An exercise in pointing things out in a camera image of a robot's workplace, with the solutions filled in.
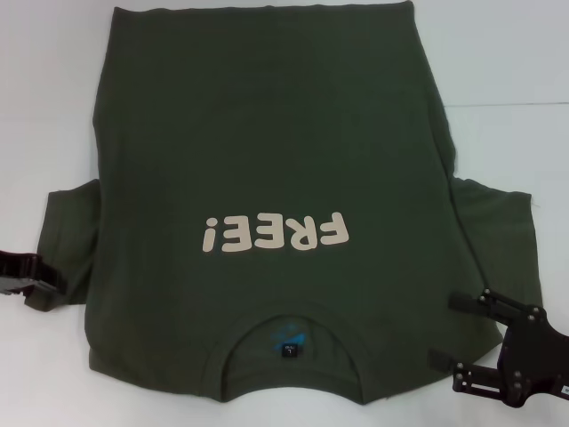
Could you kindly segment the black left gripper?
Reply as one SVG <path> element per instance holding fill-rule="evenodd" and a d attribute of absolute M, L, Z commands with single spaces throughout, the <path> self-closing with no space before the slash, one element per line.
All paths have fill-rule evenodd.
<path fill-rule="evenodd" d="M 64 277 L 38 254 L 0 251 L 0 294 L 22 293 L 25 303 L 58 303 L 62 294 L 57 290 L 66 289 Z"/>

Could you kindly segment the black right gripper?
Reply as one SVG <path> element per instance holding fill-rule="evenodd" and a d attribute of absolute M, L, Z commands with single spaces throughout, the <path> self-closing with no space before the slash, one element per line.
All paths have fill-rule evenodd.
<path fill-rule="evenodd" d="M 478 297 L 452 293 L 448 308 L 509 324 L 498 369 L 429 350 L 429 366 L 453 378 L 453 390 L 468 394 L 569 396 L 569 336 L 551 326 L 547 312 L 486 288 Z"/>

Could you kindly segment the dark green FREE t-shirt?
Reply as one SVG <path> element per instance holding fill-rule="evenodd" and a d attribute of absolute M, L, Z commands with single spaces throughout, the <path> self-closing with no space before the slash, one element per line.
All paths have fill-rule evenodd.
<path fill-rule="evenodd" d="M 452 293 L 541 302 L 532 199 L 456 177 L 409 2 L 115 9 L 93 127 L 38 244 L 66 293 L 26 304 L 82 304 L 104 375 L 366 404 L 501 342 Z"/>

